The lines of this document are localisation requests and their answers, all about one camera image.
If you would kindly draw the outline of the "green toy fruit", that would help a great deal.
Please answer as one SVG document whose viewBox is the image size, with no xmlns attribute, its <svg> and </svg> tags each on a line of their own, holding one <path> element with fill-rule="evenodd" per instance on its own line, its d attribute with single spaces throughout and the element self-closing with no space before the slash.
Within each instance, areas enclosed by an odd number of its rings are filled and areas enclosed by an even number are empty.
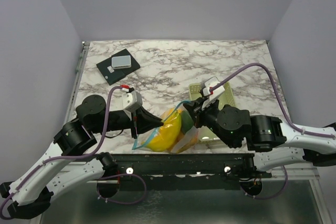
<svg viewBox="0 0 336 224">
<path fill-rule="evenodd" d="M 186 134 L 193 126 L 194 122 L 187 111 L 181 112 L 181 132 Z"/>
</svg>

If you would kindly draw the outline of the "yellow toy banana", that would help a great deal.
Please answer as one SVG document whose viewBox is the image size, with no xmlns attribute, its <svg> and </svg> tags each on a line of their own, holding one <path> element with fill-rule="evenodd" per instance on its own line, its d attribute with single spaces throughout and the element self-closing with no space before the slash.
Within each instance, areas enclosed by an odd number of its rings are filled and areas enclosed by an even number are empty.
<svg viewBox="0 0 336 224">
<path fill-rule="evenodd" d="M 163 126 L 154 129 L 147 136 L 142 145 L 154 152 L 164 152 L 173 146 L 181 130 L 181 115 L 175 113 L 171 115 Z"/>
</svg>

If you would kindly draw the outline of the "clear zip top bag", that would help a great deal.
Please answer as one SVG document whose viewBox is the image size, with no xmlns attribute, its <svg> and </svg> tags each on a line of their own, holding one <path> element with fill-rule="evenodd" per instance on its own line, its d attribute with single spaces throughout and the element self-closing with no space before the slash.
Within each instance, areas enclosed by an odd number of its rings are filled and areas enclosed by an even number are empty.
<svg viewBox="0 0 336 224">
<path fill-rule="evenodd" d="M 182 101 L 165 111 L 161 115 L 162 126 L 146 133 L 138 133 L 132 149 L 179 154 L 199 143 L 203 129 L 195 127 L 192 117 L 184 107 L 188 102 Z"/>
</svg>

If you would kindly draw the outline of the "orange yellow toy mango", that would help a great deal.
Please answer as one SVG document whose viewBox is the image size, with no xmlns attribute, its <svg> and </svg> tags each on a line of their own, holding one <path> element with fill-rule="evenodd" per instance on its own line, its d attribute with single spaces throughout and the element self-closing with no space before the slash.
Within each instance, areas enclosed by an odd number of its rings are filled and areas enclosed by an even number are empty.
<svg viewBox="0 0 336 224">
<path fill-rule="evenodd" d="M 198 129 L 191 128 L 185 134 L 180 131 L 179 135 L 177 136 L 175 143 L 170 150 L 171 153 L 181 153 L 186 151 L 187 149 L 191 148 L 198 142 Z"/>
</svg>

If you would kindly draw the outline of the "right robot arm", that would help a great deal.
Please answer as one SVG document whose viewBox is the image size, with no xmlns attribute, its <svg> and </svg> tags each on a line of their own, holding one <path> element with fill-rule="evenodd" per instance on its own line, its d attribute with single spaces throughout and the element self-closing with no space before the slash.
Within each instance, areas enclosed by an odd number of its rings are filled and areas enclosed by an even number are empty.
<svg viewBox="0 0 336 224">
<path fill-rule="evenodd" d="M 335 165 L 335 125 L 310 127 L 289 124 L 278 117 L 250 115 L 226 105 L 218 108 L 214 102 L 204 107 L 199 98 L 184 103 L 196 128 L 208 127 L 229 148 L 240 148 L 246 142 L 253 159 L 241 164 L 246 177 L 254 177 L 278 166 L 312 163 L 315 167 Z"/>
</svg>

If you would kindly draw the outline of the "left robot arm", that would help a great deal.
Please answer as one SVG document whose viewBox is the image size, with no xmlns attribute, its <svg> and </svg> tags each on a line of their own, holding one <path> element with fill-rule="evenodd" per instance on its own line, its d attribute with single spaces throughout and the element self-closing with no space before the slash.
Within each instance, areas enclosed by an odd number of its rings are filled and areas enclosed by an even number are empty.
<svg viewBox="0 0 336 224">
<path fill-rule="evenodd" d="M 95 134 L 109 131 L 131 130 L 133 138 L 156 127 L 162 120 L 142 107 L 136 91 L 123 94 L 123 110 L 108 111 L 107 100 L 100 95 L 86 97 L 76 108 L 75 119 L 66 123 L 55 135 L 42 157 L 14 182 L 1 184 L 8 216 L 2 219 L 32 219 L 46 211 L 53 200 L 81 183 L 93 179 L 110 179 L 116 175 L 118 165 L 112 155 L 103 152 L 85 156 L 86 162 L 79 169 L 60 175 L 59 172 L 72 161 L 78 160 L 90 147 L 96 145 Z"/>
</svg>

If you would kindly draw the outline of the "black flat box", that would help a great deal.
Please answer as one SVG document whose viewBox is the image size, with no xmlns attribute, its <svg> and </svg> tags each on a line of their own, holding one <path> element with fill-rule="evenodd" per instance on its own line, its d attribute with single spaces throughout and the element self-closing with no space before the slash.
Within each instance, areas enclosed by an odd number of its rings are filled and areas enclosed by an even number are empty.
<svg viewBox="0 0 336 224">
<path fill-rule="evenodd" d="M 112 58 L 113 57 L 121 57 L 121 56 L 130 56 L 131 59 L 131 67 L 116 69 L 114 70 L 112 67 Z M 105 81 L 111 86 L 112 84 L 122 80 L 126 76 L 140 69 L 140 64 L 136 61 L 136 59 L 132 56 L 132 54 L 124 49 L 120 52 L 117 52 L 111 55 L 109 58 L 99 62 L 96 64 L 99 72 L 104 77 Z"/>
</svg>

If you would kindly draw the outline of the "small white device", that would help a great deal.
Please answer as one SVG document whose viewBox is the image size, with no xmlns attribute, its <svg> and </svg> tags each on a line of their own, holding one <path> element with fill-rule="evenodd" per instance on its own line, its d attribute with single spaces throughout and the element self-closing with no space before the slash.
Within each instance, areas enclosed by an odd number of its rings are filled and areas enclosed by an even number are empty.
<svg viewBox="0 0 336 224">
<path fill-rule="evenodd" d="M 111 67 L 113 69 L 125 69 L 130 68 L 132 66 L 131 56 L 115 56 L 111 58 Z"/>
</svg>

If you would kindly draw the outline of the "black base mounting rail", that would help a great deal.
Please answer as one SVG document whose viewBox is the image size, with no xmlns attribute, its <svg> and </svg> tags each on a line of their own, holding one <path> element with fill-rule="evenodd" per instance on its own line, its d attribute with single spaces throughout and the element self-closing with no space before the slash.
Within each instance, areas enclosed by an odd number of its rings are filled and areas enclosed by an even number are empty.
<svg viewBox="0 0 336 224">
<path fill-rule="evenodd" d="M 147 190 L 238 190 L 240 179 L 270 178 L 257 170 L 253 154 L 110 154 L 92 157 L 103 163 L 106 175 L 120 174 L 108 189 Z"/>
</svg>

